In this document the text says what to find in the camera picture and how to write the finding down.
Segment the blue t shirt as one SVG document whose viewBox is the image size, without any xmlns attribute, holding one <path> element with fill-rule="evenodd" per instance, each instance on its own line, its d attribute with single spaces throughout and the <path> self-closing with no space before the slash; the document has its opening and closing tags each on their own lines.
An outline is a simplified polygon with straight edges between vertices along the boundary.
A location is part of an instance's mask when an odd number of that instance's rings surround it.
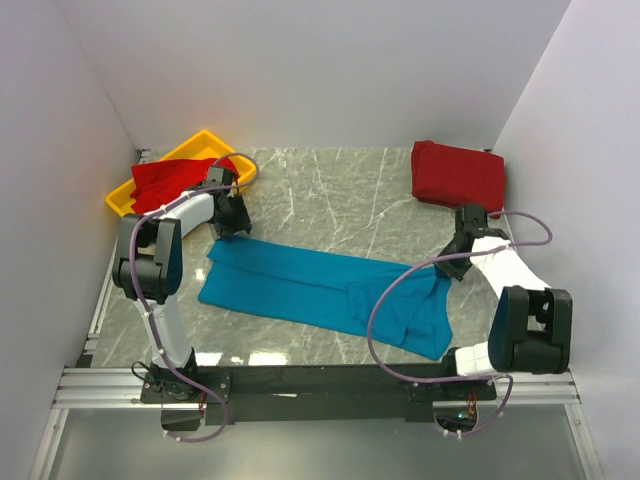
<svg viewBox="0 0 640 480">
<path fill-rule="evenodd" d="M 198 299 L 223 309 L 365 337 L 439 359 L 453 338 L 451 282 L 405 264 L 284 246 L 242 236 L 218 240 Z"/>
</svg>

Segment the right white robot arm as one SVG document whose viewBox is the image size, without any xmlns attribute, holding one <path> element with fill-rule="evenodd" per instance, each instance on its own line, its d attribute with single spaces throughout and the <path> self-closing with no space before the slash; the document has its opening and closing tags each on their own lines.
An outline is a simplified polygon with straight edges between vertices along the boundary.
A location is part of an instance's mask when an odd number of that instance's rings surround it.
<svg viewBox="0 0 640 480">
<path fill-rule="evenodd" d="M 476 269 L 498 299 L 488 339 L 447 354 L 453 365 L 438 378 L 440 390 L 452 399 L 464 397 L 474 377 L 558 375 L 569 366 L 572 296 L 534 274 L 516 252 L 516 242 L 489 225 L 490 216 L 480 204 L 457 208 L 455 233 L 436 263 L 440 277 L 457 281 Z"/>
</svg>

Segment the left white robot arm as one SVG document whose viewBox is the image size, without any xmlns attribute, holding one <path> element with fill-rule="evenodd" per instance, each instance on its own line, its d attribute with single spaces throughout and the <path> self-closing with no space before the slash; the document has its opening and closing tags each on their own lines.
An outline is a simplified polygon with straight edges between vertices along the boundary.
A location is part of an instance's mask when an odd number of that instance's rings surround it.
<svg viewBox="0 0 640 480">
<path fill-rule="evenodd" d="M 183 193 L 181 203 L 151 214 L 121 218 L 112 279 L 140 313 L 152 347 L 143 377 L 143 398 L 154 395 L 186 402 L 200 393 L 195 351 L 187 339 L 177 292 L 183 278 L 182 239 L 201 224 L 227 239 L 249 233 L 251 220 L 241 194 L 222 190 L 197 196 Z"/>
</svg>

